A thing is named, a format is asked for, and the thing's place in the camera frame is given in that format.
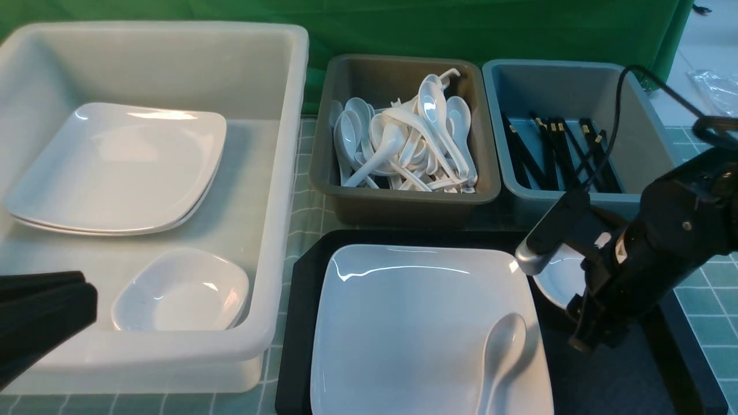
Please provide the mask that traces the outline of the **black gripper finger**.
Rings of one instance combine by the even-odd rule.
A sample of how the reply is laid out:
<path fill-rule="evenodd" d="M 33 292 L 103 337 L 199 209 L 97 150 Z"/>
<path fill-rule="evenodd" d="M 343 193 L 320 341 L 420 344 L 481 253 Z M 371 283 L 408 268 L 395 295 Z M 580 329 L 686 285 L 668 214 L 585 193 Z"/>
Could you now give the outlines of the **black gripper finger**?
<path fill-rule="evenodd" d="M 82 271 L 1 276 L 1 389 L 97 320 Z"/>

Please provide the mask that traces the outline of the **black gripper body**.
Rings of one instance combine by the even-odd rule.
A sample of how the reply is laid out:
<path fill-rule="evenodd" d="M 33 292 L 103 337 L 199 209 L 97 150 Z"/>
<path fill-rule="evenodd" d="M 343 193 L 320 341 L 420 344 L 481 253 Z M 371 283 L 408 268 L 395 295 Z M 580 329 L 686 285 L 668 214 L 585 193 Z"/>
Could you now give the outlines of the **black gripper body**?
<path fill-rule="evenodd" d="M 585 291 L 569 304 L 570 346 L 614 347 L 680 282 L 736 251 L 736 150 L 713 147 L 649 184 L 638 215 L 581 263 Z"/>

